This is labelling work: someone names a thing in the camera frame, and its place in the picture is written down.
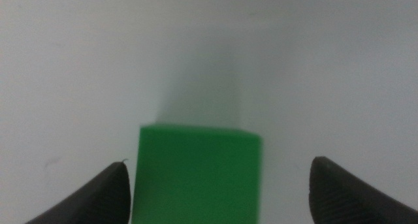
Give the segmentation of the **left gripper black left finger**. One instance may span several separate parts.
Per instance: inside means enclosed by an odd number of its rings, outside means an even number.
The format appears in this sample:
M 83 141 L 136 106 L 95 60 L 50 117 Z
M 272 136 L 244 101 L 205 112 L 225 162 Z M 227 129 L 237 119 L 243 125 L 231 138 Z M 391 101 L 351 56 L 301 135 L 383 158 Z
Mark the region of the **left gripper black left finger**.
M 119 161 L 27 224 L 128 224 L 130 213 L 129 174 Z

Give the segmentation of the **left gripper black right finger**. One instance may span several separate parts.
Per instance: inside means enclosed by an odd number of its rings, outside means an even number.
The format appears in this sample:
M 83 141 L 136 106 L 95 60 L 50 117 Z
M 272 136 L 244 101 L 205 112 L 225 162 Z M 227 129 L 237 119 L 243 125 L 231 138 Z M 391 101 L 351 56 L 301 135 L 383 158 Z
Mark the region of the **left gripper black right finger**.
M 362 181 L 327 157 L 315 157 L 309 207 L 320 224 L 417 224 L 417 210 Z

